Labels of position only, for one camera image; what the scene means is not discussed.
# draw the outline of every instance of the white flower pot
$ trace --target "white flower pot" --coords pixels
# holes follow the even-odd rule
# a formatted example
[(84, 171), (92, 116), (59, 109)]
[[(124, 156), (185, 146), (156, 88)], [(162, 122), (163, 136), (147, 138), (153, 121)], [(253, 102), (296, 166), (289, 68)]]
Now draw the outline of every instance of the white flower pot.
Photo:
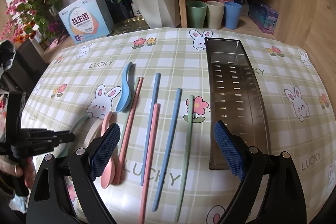
[(178, 0), (132, 0), (151, 29), (181, 23)]

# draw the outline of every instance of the bunny face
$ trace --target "bunny face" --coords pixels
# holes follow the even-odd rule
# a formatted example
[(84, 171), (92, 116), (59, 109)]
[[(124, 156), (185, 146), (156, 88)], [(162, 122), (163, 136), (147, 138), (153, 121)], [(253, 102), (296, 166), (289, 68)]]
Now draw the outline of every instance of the bunny face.
[(305, 117), (310, 116), (309, 107), (301, 98), (301, 91), (298, 87), (294, 88), (294, 94), (290, 90), (285, 89), (285, 94), (292, 102), (295, 114), (300, 119), (300, 121), (303, 122)]
[(112, 111), (112, 99), (121, 91), (121, 87), (116, 86), (105, 94), (105, 86), (100, 85), (95, 92), (95, 98), (87, 108), (87, 114), (96, 118), (104, 118)]
[(308, 54), (306, 52), (303, 53), (299, 48), (297, 50), (298, 50), (298, 52), (300, 54), (301, 61), (306, 65), (306, 67), (312, 68), (313, 66), (312, 66), (312, 64), (309, 61)]
[(212, 37), (212, 31), (204, 31), (201, 35), (198, 31), (190, 30), (190, 36), (194, 39), (193, 46), (195, 49), (202, 51), (205, 49), (205, 38)]
[(328, 191), (329, 191), (329, 190), (334, 189), (335, 184), (336, 184), (336, 174), (331, 166), (329, 166), (328, 176), (329, 176)]
[(88, 54), (88, 52), (90, 51), (90, 48), (94, 45), (95, 43), (91, 43), (90, 45), (86, 46), (84, 45), (83, 47), (81, 47), (79, 53), (76, 55), (76, 58), (80, 58), (83, 57), (85, 55)]

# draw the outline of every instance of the spoon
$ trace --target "spoon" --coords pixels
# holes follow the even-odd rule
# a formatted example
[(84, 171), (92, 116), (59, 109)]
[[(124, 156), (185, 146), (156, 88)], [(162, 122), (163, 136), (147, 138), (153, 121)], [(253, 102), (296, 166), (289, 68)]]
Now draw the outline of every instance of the spoon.
[(127, 81), (127, 75), (128, 75), (128, 71), (130, 69), (130, 67), (132, 66), (132, 62), (129, 62), (128, 65), (124, 68), (123, 71), (123, 78), (122, 78), (122, 87), (121, 87), (121, 96), (120, 99), (118, 101), (117, 107), (115, 108), (116, 112), (121, 112), (123, 110), (125, 110), (130, 101), (131, 101), (131, 90), (129, 88), (128, 85), (128, 81)]

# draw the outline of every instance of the cup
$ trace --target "cup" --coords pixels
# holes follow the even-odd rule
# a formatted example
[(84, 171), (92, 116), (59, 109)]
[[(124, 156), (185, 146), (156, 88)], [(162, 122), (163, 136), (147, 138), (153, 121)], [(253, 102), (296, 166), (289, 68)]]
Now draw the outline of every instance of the cup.
[(233, 0), (217, 0), (218, 2), (220, 2), (220, 3), (225, 3), (225, 2), (233, 2)]
[(203, 28), (205, 15), (207, 13), (207, 5), (198, 0), (190, 0), (187, 2), (188, 27)]
[(207, 1), (207, 21), (209, 29), (219, 30), (222, 26), (224, 4), (218, 1)]
[(242, 6), (235, 2), (225, 2), (225, 27), (235, 30), (238, 26)]

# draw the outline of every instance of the pink chopstick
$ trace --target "pink chopstick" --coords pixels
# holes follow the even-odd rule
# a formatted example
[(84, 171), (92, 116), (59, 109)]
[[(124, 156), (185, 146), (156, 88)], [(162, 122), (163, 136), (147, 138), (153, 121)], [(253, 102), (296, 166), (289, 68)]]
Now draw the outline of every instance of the pink chopstick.
[(154, 110), (153, 110), (152, 126), (151, 126), (151, 131), (150, 131), (150, 136), (149, 136), (149, 146), (148, 146), (148, 151), (147, 151), (146, 168), (145, 168), (145, 173), (144, 173), (145, 176), (144, 176), (143, 187), (142, 187), (139, 224), (144, 224), (145, 222), (149, 178), (151, 176), (151, 165), (152, 165), (152, 158), (153, 158), (153, 152), (154, 152), (154, 146), (155, 146), (156, 131), (158, 128), (159, 114), (160, 114), (160, 104), (155, 104)]
[(136, 92), (135, 92), (135, 95), (134, 95), (133, 104), (132, 104), (132, 107), (131, 107), (131, 110), (130, 110), (130, 113), (129, 113), (129, 118), (128, 118), (128, 121), (127, 121), (125, 135), (124, 135), (124, 140), (123, 140), (123, 143), (121, 145), (120, 155), (119, 155), (119, 159), (118, 159), (117, 170), (115, 171), (115, 177), (114, 177), (114, 184), (115, 185), (120, 184), (121, 173), (122, 173), (122, 170), (123, 170), (123, 167), (124, 167), (124, 161), (125, 161), (125, 158), (126, 158), (129, 136), (131, 134), (131, 129), (132, 129), (133, 119), (134, 119), (134, 115), (135, 115), (135, 110), (137, 108), (137, 102), (138, 102), (140, 90), (141, 90), (141, 87), (142, 87), (142, 81), (143, 81), (143, 77), (141, 77), (140, 80), (139, 80), (139, 83), (138, 83), (138, 86), (136, 88)]

